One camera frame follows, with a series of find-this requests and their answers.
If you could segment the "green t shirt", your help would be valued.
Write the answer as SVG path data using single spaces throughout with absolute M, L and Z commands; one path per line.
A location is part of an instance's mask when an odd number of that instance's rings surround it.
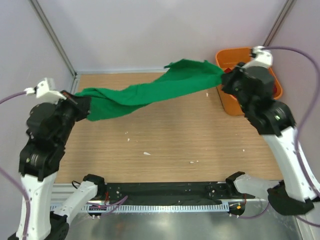
M 167 72 L 149 83 L 130 85 L 122 90 L 88 87 L 75 95 L 90 97 L 91 122 L 128 115 L 150 104 L 214 88 L 222 83 L 224 71 L 208 62 L 181 59 L 165 66 Z

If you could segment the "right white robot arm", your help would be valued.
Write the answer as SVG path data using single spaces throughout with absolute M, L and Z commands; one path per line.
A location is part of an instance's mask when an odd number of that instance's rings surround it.
M 282 174 L 282 180 L 273 182 L 238 171 L 226 178 L 226 194 L 267 200 L 283 216 L 309 213 L 320 200 L 320 185 L 309 183 L 301 169 L 300 163 L 306 158 L 301 147 L 295 145 L 296 122 L 290 108 L 273 98 L 274 77 L 265 67 L 246 67 L 239 62 L 221 79 L 222 91 L 235 96 L 244 117 L 269 146 Z

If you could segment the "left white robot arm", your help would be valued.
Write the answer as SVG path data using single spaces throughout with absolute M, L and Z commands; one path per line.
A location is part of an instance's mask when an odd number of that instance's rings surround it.
M 56 103 L 44 102 L 30 111 L 28 141 L 19 155 L 24 191 L 21 218 L 11 240 L 64 240 L 75 216 L 90 200 L 106 194 L 103 177 L 88 174 L 62 206 L 52 211 L 51 197 L 66 143 L 76 122 L 90 113 L 91 98 L 67 94 Z

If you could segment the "orange plastic bin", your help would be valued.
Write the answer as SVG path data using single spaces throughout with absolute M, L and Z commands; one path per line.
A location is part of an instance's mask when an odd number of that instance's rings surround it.
M 247 63 L 251 60 L 250 47 L 227 48 L 217 52 L 215 56 L 216 65 L 219 66 L 225 73 L 230 72 L 239 62 Z M 279 100 L 283 95 L 283 88 L 278 81 L 273 69 L 268 69 L 269 73 L 274 77 L 273 97 Z M 222 85 L 217 87 L 217 92 L 224 111 L 230 116 L 241 116 L 243 112 L 238 104 L 238 101 L 233 95 L 226 94 L 222 91 Z

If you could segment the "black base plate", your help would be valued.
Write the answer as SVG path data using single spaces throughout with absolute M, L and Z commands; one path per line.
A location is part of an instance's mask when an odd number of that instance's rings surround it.
M 94 200 L 116 203 L 127 196 L 125 205 L 135 206 L 204 206 L 222 201 L 253 199 L 249 194 L 232 190 L 225 182 L 131 182 L 107 183 Z

